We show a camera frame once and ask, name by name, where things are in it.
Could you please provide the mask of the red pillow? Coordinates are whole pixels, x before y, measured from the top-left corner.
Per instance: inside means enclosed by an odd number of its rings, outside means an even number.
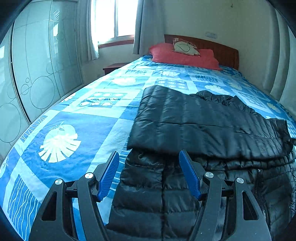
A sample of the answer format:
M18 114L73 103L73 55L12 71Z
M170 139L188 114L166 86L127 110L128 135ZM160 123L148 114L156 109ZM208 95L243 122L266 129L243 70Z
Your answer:
M191 56L173 51L173 44L161 43L150 47L152 61L156 63L178 64L201 67L212 70L222 70L211 49L200 49L199 56Z

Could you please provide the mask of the white wall socket plate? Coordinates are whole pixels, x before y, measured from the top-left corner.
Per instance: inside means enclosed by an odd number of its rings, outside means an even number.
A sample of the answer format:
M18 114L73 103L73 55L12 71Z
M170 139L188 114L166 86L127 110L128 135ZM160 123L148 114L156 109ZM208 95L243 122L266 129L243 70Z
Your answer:
M217 34L216 33L212 33L212 32L206 32L205 36L208 38L212 38L212 39L216 39L217 38Z

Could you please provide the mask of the left grey curtain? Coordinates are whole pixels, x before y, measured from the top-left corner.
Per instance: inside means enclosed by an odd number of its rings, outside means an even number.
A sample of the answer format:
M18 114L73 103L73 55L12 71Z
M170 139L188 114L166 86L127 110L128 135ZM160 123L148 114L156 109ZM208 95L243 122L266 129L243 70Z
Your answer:
M81 63L99 58L96 1L78 1L76 9L76 43Z

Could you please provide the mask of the white glass sliding wardrobe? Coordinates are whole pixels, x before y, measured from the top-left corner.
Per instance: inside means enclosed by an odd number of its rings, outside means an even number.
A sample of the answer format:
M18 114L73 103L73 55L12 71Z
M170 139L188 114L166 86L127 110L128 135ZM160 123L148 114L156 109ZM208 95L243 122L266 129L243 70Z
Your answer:
M1 42L1 159L48 108L82 85L78 1L31 1Z

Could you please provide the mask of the blue patterned bed sheet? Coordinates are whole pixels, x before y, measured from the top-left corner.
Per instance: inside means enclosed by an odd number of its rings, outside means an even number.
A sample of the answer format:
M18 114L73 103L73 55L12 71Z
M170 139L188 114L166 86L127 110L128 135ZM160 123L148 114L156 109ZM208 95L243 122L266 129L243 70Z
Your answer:
M219 70L155 63L143 56L78 90L51 108L20 136L1 167L1 207L23 240L28 240L33 221L46 192L57 178L71 181L113 151L120 163L108 196L99 209L111 235L127 240L185 240L198 213L198 204L187 188L179 165L154 163L133 165L135 174L126 179L126 148L142 94L160 85L172 92L199 93L204 98L222 96L225 106L193 108L194 115L211 124L245 123L255 134L268 138L264 154L277 154L276 118L295 137L295 121L279 103L249 83L238 70Z

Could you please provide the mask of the grey curtain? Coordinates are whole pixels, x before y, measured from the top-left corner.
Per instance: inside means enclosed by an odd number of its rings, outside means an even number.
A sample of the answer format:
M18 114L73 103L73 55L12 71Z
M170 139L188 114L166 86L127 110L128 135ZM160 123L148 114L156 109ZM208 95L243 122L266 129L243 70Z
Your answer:
M135 55L146 55L151 46L165 41L164 34L163 1L138 1L132 53Z
M96 1L78 1L76 9L76 43L81 63L99 58Z

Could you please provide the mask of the right grey curtain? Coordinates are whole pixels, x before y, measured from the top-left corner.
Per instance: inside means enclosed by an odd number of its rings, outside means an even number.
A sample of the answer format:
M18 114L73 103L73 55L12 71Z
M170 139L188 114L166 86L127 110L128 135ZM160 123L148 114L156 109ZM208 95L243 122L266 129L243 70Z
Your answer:
M132 53L135 55L146 55L151 46L165 41L164 34L163 1L138 1Z

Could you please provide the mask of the dark wooden nightstand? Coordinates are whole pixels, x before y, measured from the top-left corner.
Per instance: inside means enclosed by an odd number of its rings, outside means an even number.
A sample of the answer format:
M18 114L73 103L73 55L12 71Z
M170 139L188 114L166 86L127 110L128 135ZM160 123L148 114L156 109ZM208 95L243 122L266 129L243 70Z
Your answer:
M127 65L128 62L126 63L114 63L114 64L111 64L109 66L106 66L103 68L103 71L104 71L104 74L107 75L109 73L111 73L112 71L116 70L116 69L119 69L125 65Z

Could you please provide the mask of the dark wooden headboard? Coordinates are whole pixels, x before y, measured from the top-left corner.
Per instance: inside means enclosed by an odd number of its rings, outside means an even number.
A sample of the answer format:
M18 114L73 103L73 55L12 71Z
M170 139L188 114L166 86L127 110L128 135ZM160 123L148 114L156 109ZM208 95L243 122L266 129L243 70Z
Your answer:
M165 36L166 43L172 43L173 39L181 38L196 44L198 49L211 49L220 65L239 70L239 51L237 49L234 49L216 42L193 38L193 37L180 36L180 35L168 35L168 34L165 34L164 36Z

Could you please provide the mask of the bright bedroom window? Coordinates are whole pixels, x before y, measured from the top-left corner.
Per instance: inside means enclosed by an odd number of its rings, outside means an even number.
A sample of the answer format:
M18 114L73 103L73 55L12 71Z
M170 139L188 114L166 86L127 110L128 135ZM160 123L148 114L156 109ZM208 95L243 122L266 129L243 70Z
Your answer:
M91 1L91 32L100 45L134 38L138 1Z

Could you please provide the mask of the black quilted down jacket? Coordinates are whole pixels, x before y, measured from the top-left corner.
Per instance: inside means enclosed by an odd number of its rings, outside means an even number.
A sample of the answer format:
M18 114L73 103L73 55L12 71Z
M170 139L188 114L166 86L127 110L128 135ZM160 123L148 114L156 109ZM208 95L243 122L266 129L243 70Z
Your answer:
M106 225L111 240L187 240L200 210L179 152L221 179L243 178L276 240L295 214L295 140L287 121L238 97L144 90Z

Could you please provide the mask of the small cream patterned cushion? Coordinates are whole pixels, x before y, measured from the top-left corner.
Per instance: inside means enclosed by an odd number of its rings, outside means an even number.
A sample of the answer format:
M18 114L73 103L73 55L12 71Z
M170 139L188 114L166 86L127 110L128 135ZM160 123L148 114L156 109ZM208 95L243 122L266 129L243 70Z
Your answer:
M182 53L190 56L200 56L198 48L195 44L181 38L173 39L173 48L174 51L177 53Z

